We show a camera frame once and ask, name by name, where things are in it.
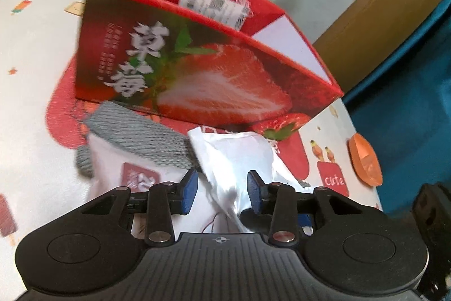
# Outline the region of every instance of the box's red edge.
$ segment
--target box's red edge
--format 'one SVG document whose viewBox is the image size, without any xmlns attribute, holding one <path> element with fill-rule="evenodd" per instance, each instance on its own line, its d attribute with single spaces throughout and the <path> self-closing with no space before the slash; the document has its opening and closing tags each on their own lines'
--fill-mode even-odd
<svg viewBox="0 0 451 301">
<path fill-rule="evenodd" d="M 263 52 L 266 52 L 269 55 L 273 55 L 276 58 L 278 58 L 280 61 L 282 61 L 285 64 L 290 65 L 291 67 L 299 70 L 300 72 L 306 73 L 308 76 L 310 76 L 311 78 L 321 82 L 323 85 L 327 86 L 328 88 L 331 88 L 335 95 L 336 98 L 342 97 L 343 96 L 343 91 L 341 90 L 340 86 L 338 85 L 337 81 L 335 80 L 335 78 L 333 78 L 332 74 L 330 73 L 329 69 L 327 68 L 327 66 L 325 65 L 324 61 L 321 59 L 321 57 L 319 56 L 319 54 L 316 52 L 315 48 L 312 46 L 312 44 L 307 40 L 307 38 L 305 37 L 305 35 L 301 32 L 301 30 L 299 29 L 299 27 L 296 25 L 296 23 L 293 22 L 292 18 L 286 14 L 286 12 L 280 8 L 279 6 L 277 6 L 276 4 L 272 4 L 271 6 L 273 6 L 274 8 L 277 8 L 280 10 L 280 12 L 282 12 L 292 23 L 292 25 L 295 27 L 295 29 L 297 30 L 298 34 L 302 37 L 302 39 L 304 40 L 304 42 L 308 45 L 309 49 L 312 51 L 314 57 L 317 59 L 317 61 L 321 64 L 323 70 L 326 72 L 326 74 L 328 75 L 331 83 L 328 83 L 326 81 L 324 81 L 321 77 L 319 77 L 317 74 L 313 73 L 311 70 L 309 70 L 308 68 L 302 66 L 301 64 L 293 61 L 292 59 L 288 58 L 287 56 L 281 54 L 280 52 L 274 50 L 273 48 L 270 48 L 269 46 L 266 46 L 265 44 L 256 41 L 254 39 L 252 39 L 251 36 L 248 36 L 247 34 L 244 34 L 242 32 L 236 31 L 234 30 L 232 27 L 228 27 L 226 25 L 223 25 L 217 21 L 214 21 L 204 15 L 201 15 L 197 12 L 191 11 L 189 9 L 186 8 L 182 8 L 179 7 L 178 5 L 166 1 L 166 0 L 132 0 L 135 2 L 140 2 L 140 3 L 144 3 L 150 6 L 157 6 L 158 8 L 161 8 L 159 6 L 159 4 L 161 4 L 162 2 L 167 5 L 167 10 L 176 13 L 180 16 L 189 18 L 195 22 L 199 22 L 201 24 L 206 24 L 208 27 L 211 27 L 215 30 L 218 30 L 220 32 L 225 32 L 226 34 L 229 33 L 231 34 L 232 37 L 236 37 L 238 39 L 242 39 L 245 40 L 249 45 L 253 46 L 254 48 L 260 49 Z"/>
</svg>

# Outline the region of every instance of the red strawberry box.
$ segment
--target red strawberry box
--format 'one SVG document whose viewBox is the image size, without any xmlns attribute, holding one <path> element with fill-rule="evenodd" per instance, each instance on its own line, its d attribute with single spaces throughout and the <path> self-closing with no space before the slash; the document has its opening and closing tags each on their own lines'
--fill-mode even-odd
<svg viewBox="0 0 451 301">
<path fill-rule="evenodd" d="M 83 100 L 279 140 L 342 96 L 268 0 L 86 0 L 75 87 Z M 265 123 L 279 117 L 283 127 Z"/>
</svg>

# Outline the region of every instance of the blue curtain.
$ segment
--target blue curtain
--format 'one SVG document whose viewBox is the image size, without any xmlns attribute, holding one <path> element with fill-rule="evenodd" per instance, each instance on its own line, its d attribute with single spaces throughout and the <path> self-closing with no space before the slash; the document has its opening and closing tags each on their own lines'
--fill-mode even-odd
<svg viewBox="0 0 451 301">
<path fill-rule="evenodd" d="M 411 207 L 424 183 L 450 180 L 451 0 L 442 0 L 344 103 L 379 159 L 385 212 Z"/>
</svg>

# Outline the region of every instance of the brown wooden panel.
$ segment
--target brown wooden panel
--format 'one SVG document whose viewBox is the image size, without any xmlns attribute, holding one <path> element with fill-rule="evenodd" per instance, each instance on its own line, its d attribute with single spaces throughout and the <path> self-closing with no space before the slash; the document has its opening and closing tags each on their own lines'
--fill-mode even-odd
<svg viewBox="0 0 451 301">
<path fill-rule="evenodd" d="M 364 79 L 441 0 L 356 0 L 313 44 L 344 92 Z"/>
</svg>

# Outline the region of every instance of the red square logo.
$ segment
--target red square logo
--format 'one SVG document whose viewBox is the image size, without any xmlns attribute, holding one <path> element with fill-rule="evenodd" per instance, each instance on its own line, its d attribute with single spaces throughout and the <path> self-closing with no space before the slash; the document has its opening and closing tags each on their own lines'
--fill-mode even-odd
<svg viewBox="0 0 451 301">
<path fill-rule="evenodd" d="M 122 185 L 128 186 L 132 193 L 148 191 L 152 185 L 158 184 L 160 181 L 161 176 L 158 172 L 129 162 L 122 165 Z"/>
<path fill-rule="evenodd" d="M 323 186 L 349 197 L 348 185 L 336 163 L 319 161 L 317 167 Z"/>
</svg>

